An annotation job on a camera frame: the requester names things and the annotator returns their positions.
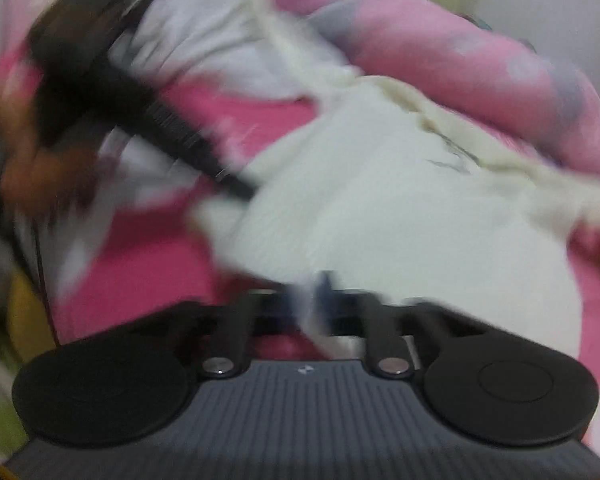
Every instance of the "silver screw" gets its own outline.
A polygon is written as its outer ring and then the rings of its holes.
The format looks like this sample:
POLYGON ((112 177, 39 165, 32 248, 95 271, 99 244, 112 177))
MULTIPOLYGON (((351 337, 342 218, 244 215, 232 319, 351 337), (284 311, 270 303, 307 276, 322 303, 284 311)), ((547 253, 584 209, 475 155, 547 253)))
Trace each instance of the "silver screw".
POLYGON ((208 374, 224 375, 234 369, 234 362, 226 357, 211 357, 202 363, 202 368, 208 374))
POLYGON ((405 359, 399 357, 387 357, 378 363, 378 367, 385 374, 399 376, 409 371, 410 364, 405 359))

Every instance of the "gray ribbed surface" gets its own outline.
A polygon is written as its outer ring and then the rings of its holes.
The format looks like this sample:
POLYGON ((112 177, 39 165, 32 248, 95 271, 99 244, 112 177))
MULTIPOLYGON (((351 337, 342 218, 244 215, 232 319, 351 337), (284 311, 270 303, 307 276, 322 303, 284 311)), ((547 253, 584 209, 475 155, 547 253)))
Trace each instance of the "gray ribbed surface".
POLYGON ((20 480, 600 478, 600 461, 575 442, 506 452, 458 436, 408 384, 371 377, 360 362, 254 362, 203 385, 177 421, 140 442, 67 450, 34 441, 10 467, 20 480))

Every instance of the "circular cover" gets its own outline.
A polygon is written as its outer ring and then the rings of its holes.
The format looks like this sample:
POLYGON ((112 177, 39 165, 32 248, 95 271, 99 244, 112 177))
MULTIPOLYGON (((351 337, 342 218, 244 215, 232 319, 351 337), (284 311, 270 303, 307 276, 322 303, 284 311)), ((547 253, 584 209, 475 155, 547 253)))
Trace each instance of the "circular cover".
POLYGON ((458 338, 424 377, 435 412, 463 433, 500 446, 580 437, 598 387, 579 362, 503 333, 458 338))
POLYGON ((13 403, 36 437, 64 446, 104 447, 167 424, 189 392, 177 359, 124 336, 60 347, 17 375, 13 403))

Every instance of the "pink bedsheet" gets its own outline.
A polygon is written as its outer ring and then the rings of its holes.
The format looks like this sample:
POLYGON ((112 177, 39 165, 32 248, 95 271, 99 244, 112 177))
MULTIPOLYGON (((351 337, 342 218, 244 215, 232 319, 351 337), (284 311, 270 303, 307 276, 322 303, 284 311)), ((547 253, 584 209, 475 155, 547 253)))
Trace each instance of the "pink bedsheet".
MULTIPOLYGON (((425 0, 275 0, 336 43, 369 73, 400 78, 475 121, 509 146, 600 173, 600 100, 574 69, 561 69, 506 38, 478 30, 425 0)), ((4 76, 13 68, 7 60, 4 76)), ((247 161, 314 117, 310 102, 269 103, 180 85, 165 92, 184 116, 211 126, 220 150, 247 161)), ((106 243, 72 293, 53 306, 63 342, 189 298, 224 301, 247 287, 223 275, 184 212, 204 185, 154 208, 117 211, 106 243)), ((577 232, 569 258, 582 294, 580 360, 600 384, 600 266, 596 234, 577 232)), ((261 346, 267 357, 312 358, 302 338, 261 346)), ((600 412, 587 435, 600 453, 600 412)))

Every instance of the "person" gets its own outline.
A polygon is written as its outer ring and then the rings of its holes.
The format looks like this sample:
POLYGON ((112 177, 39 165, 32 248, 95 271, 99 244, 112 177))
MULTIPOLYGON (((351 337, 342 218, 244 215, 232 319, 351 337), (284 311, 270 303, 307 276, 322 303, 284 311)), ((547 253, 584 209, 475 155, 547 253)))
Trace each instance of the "person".
POLYGON ((2 87, 0 136, 7 155, 0 195, 7 212, 48 218, 93 195, 98 147, 88 142, 58 151, 42 147, 31 101, 2 87))

